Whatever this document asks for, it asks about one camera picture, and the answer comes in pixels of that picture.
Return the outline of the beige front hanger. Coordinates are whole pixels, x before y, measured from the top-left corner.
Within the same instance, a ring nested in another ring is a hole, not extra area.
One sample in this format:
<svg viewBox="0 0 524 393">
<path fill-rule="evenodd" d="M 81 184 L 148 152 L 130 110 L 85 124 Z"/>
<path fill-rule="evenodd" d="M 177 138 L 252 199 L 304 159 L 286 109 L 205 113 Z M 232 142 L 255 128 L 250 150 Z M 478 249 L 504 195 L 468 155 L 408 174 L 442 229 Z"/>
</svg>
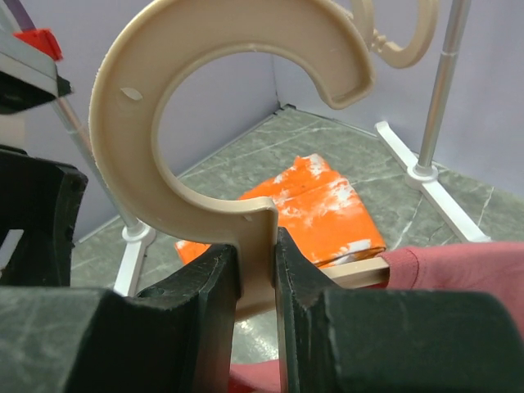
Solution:
<svg viewBox="0 0 524 393">
<path fill-rule="evenodd" d="M 165 164 L 157 132 L 174 90 L 224 56 L 266 52 L 312 79 L 340 110 L 366 97 L 375 71 L 358 30 L 331 1 L 154 1 L 113 42 L 93 85 L 89 129 L 97 167 L 117 200 L 141 221 L 186 241 L 237 248 L 239 319 L 275 305 L 278 211 L 267 197 L 201 195 Z"/>
</svg>

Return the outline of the pink t shirt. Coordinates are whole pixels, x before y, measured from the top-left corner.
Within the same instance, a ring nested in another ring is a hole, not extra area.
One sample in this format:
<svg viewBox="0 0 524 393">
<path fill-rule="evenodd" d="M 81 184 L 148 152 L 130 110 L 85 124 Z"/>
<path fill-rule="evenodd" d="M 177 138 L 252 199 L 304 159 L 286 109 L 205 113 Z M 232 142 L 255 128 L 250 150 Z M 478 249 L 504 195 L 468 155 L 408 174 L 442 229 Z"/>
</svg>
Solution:
<svg viewBox="0 0 524 393">
<path fill-rule="evenodd" d="M 409 246 L 380 256 L 390 277 L 372 289 L 485 292 L 505 307 L 523 335 L 523 243 Z"/>
</svg>

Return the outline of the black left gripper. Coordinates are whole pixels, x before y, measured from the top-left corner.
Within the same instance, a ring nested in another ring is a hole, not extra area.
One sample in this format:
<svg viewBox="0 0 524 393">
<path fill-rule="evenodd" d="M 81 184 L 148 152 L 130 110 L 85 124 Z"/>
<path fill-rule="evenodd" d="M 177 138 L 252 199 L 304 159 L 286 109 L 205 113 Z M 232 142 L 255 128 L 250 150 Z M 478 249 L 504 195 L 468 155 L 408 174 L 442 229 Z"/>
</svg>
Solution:
<svg viewBox="0 0 524 393">
<path fill-rule="evenodd" d="M 73 165 L 1 147 L 1 243 L 23 234 L 1 269 L 3 286 L 68 287 L 73 236 L 88 177 Z"/>
</svg>

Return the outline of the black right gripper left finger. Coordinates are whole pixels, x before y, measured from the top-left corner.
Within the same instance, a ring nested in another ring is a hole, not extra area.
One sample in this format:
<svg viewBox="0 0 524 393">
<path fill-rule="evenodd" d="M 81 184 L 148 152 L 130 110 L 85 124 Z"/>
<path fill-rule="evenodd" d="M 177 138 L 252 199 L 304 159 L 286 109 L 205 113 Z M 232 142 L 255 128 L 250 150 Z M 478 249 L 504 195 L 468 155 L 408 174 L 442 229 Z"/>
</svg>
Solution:
<svg viewBox="0 0 524 393">
<path fill-rule="evenodd" d="M 3 287 L 4 392 L 225 392 L 237 252 L 215 245 L 124 297 L 100 288 Z"/>
</svg>

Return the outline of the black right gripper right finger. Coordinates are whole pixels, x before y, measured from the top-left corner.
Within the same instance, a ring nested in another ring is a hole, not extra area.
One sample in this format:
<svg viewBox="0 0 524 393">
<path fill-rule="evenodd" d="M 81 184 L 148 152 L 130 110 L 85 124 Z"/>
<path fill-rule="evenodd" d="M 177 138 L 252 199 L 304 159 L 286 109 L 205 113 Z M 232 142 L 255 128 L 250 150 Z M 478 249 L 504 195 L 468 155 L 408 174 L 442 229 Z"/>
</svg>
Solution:
<svg viewBox="0 0 524 393">
<path fill-rule="evenodd" d="M 284 392 L 520 392 L 523 342 L 493 296 L 345 289 L 278 231 Z"/>
</svg>

